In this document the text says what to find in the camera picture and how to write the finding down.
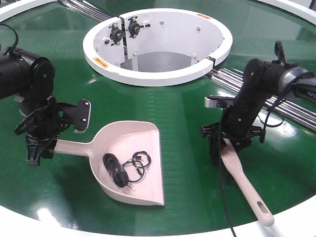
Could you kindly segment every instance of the orange label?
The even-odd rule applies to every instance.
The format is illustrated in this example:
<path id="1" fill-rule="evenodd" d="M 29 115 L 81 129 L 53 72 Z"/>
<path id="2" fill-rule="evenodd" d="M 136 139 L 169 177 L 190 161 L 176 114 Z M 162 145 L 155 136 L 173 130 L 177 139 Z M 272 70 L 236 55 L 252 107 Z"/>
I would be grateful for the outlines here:
<path id="1" fill-rule="evenodd" d="M 204 18 L 206 18 L 207 20 L 212 19 L 212 17 L 207 16 L 207 15 L 204 15 L 204 14 L 202 14 L 202 13 L 198 13 L 197 15 L 198 15 L 198 16 L 201 16 L 201 17 L 204 17 Z"/>
<path id="2" fill-rule="evenodd" d="M 101 58 L 95 57 L 95 58 L 93 58 L 93 60 L 96 61 L 98 64 L 100 64 L 104 68 L 107 68 L 109 66 L 109 64 L 107 64 Z"/>

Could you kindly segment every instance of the white rim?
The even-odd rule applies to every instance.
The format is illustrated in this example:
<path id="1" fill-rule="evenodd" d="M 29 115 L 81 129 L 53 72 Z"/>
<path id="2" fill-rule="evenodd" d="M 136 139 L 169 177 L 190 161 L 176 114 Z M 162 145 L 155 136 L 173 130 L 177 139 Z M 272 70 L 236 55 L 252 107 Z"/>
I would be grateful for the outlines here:
<path id="1" fill-rule="evenodd" d="M 8 6 L 0 8 L 0 21 L 4 21 L 11 16 L 17 15 L 31 8 L 53 2 L 54 0 L 21 0 Z M 294 14 L 299 12 L 300 17 L 316 25 L 316 14 L 306 7 L 287 0 L 260 0 L 268 4 L 280 7 Z M 316 196 L 275 215 L 275 224 L 271 227 L 263 227 L 258 222 L 252 222 L 245 225 L 234 227 L 238 236 L 243 237 L 297 237 L 297 236 L 316 236 Z M 96 234 L 90 232 L 76 231 L 34 220 L 0 206 L 0 233 L 3 236 L 32 236 L 42 237 L 44 234 L 48 237 L 73 236 L 73 237 L 100 237 L 113 236 L 108 234 Z M 227 237 L 231 236 L 229 229 L 218 231 L 197 233 L 193 237 Z"/>

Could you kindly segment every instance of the white circular frame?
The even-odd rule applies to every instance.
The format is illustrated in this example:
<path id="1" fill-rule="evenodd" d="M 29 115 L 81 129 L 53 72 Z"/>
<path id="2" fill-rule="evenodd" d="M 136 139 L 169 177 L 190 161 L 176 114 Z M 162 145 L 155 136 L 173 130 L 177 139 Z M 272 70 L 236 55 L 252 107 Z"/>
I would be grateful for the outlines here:
<path id="1" fill-rule="evenodd" d="M 110 28 L 113 24 L 117 24 L 121 29 L 121 23 L 124 22 L 128 26 L 129 19 L 133 16 L 138 17 L 140 24 L 145 21 L 150 23 L 151 27 L 144 27 L 135 39 L 129 37 L 130 33 L 126 31 L 125 49 L 123 44 L 104 44 L 104 39 L 110 39 Z M 88 64 L 107 78 L 138 86 L 168 86 L 186 83 L 210 72 L 213 65 L 221 63 L 229 55 L 232 43 L 231 32 L 214 18 L 193 11 L 154 8 L 125 13 L 119 18 L 113 17 L 99 23 L 86 34 L 83 50 Z M 183 69 L 158 73 L 139 72 L 119 66 L 125 61 L 124 50 L 131 60 L 143 53 L 157 51 L 181 53 L 194 59 L 191 66 Z M 109 55 L 115 59 L 108 61 L 104 58 L 109 58 Z"/>
<path id="2" fill-rule="evenodd" d="M 55 0 L 21 0 L 0 8 L 0 21 L 23 11 Z M 259 0 L 270 5 L 292 12 L 316 25 L 316 12 L 288 0 Z M 275 224 L 263 227 L 258 221 L 234 227 L 237 236 L 242 237 L 315 237 L 316 228 L 316 195 L 308 200 L 274 215 Z M 0 206 L 0 234 L 2 236 L 24 237 L 115 237 L 116 235 L 97 234 L 62 228 L 55 223 L 46 223 L 23 216 Z M 230 229 L 222 229 L 205 233 L 180 235 L 177 237 L 227 237 Z"/>

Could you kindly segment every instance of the black wire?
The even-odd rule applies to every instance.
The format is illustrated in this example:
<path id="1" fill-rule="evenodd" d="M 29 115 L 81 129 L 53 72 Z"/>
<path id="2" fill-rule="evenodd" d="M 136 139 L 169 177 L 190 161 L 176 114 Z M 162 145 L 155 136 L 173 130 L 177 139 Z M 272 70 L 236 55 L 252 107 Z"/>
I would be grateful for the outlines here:
<path id="1" fill-rule="evenodd" d="M 16 46 L 18 45 L 18 43 L 19 43 L 19 36 L 18 36 L 18 34 L 16 33 L 16 31 L 15 31 L 12 27 L 10 27 L 9 25 L 4 24 L 4 23 L 0 23 L 0 26 L 9 27 L 9 28 L 14 32 L 14 34 L 15 34 L 15 42 L 14 42 L 14 44 L 11 46 L 11 48 L 10 48 L 10 50 L 9 50 L 9 55 L 10 55 L 10 56 L 13 56 L 13 55 L 14 55 L 13 51 L 14 51 L 14 49 L 16 48 Z"/>
<path id="2" fill-rule="evenodd" d="M 224 118 L 224 112 L 225 112 L 225 108 L 223 109 L 223 113 L 222 113 L 221 119 L 219 120 L 218 134 L 217 134 L 217 138 L 218 138 L 218 141 L 217 141 L 218 142 L 218 159 L 219 159 L 218 168 L 219 168 L 219 174 L 220 174 L 219 175 L 220 190 L 221 190 L 221 197 L 222 197 L 223 208 L 224 208 L 224 212 L 225 212 L 225 215 L 226 215 L 226 219 L 227 219 L 229 228 L 231 229 L 233 236 L 237 237 L 236 233 L 234 231 L 234 228 L 233 228 L 231 217 L 229 215 L 229 210 L 228 210 L 228 207 L 227 207 L 226 197 L 225 197 L 225 192 L 224 192 L 224 174 L 223 174 L 223 170 L 222 170 L 222 162 L 223 161 L 222 161 L 222 156 L 221 156 L 221 149 L 222 149 L 221 148 L 221 141 L 222 141 L 221 134 L 222 134 L 222 122 L 223 122 L 223 118 Z"/>
<path id="3" fill-rule="evenodd" d="M 139 156 L 140 154 L 144 154 L 147 158 L 147 164 L 143 164 L 141 162 L 141 159 L 142 159 L 142 156 Z M 132 156 L 131 159 L 129 159 L 128 161 L 126 161 L 124 164 L 122 164 L 122 166 L 126 166 L 127 164 L 132 164 L 135 168 L 136 168 L 136 171 L 137 173 L 139 174 L 139 178 L 136 179 L 136 180 L 128 180 L 129 182 L 131 183 L 136 183 L 140 180 L 142 180 L 145 176 L 145 172 L 146 172 L 146 167 L 148 167 L 152 162 L 152 159 L 150 157 L 150 155 L 145 152 L 145 151 L 141 151 L 141 152 L 135 152 Z"/>
<path id="4" fill-rule="evenodd" d="M 266 127 L 269 127 L 268 125 L 268 118 L 272 112 L 272 110 L 279 106 L 280 104 L 282 104 L 285 101 L 285 97 L 288 95 L 288 93 L 290 93 L 293 89 L 293 86 L 302 78 L 308 78 L 308 77 L 313 77 L 314 74 L 312 72 L 305 72 L 305 73 L 301 73 L 300 75 L 296 76 L 284 89 L 283 91 L 280 93 L 280 96 L 278 96 L 278 98 L 276 99 L 276 101 L 267 109 L 268 113 L 266 116 L 266 120 L 264 122 L 263 125 L 263 130 L 266 129 Z"/>

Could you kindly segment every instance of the hanging hole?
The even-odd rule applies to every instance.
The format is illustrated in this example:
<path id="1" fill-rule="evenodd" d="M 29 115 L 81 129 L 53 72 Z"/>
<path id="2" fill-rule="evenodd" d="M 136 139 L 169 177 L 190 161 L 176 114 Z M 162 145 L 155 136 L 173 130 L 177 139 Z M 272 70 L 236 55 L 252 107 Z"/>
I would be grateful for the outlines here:
<path id="1" fill-rule="evenodd" d="M 257 202 L 257 205 L 259 206 L 260 210 L 263 212 L 263 213 L 268 213 L 268 210 L 265 208 L 265 206 L 262 204 L 262 202 L 258 201 Z"/>

